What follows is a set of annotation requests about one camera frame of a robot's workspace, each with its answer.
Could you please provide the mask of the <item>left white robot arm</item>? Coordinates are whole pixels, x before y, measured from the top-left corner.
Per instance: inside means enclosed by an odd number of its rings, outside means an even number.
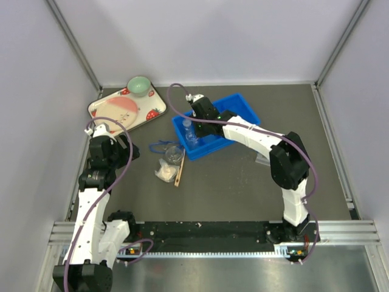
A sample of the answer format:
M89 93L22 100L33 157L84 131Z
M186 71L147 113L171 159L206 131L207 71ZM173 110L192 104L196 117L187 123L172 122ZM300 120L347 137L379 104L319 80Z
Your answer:
M52 277L61 291L110 291L112 267L124 241L134 240L138 227L131 212L117 211L103 220L116 171L140 156L124 134L93 137L87 166L78 178L78 211L72 240L63 263Z

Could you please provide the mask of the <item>clear acrylic tube rack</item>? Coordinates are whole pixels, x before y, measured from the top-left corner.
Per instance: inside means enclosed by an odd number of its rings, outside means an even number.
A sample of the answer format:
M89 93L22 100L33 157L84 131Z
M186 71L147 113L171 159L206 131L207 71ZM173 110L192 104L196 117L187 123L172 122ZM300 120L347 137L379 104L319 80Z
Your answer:
M257 153L255 162L265 166L270 166L270 161L260 153Z

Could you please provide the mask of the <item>clear glass beaker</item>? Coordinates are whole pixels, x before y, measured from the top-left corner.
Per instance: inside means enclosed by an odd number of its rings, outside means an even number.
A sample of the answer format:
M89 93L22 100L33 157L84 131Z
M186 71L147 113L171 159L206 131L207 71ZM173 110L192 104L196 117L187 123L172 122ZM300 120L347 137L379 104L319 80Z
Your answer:
M198 146L198 138L195 134L195 129L193 128L192 121L189 119L184 119L182 125L185 130L185 140L190 147L190 149L195 149Z

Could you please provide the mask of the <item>clear glass flask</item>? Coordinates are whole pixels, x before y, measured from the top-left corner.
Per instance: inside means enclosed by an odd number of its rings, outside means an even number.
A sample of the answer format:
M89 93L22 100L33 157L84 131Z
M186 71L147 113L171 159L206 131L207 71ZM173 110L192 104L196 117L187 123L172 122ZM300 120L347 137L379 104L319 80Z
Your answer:
M184 152L178 146L171 146L165 152L165 160L172 165L179 165L184 156Z

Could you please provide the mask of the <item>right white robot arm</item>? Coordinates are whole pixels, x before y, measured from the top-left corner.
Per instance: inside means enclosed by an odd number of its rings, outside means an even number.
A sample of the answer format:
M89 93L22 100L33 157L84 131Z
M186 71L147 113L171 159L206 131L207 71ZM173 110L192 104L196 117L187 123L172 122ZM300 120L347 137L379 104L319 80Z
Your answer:
M299 135L294 132L287 135L274 132L264 134L262 128L236 113L230 110L218 111L209 98L202 94L188 94L185 99L192 107L190 116L202 120L194 123L197 137L210 134L220 136L255 150L269 161L271 177L282 191L284 236L291 241L304 236L309 212L302 198L306 195L309 164Z

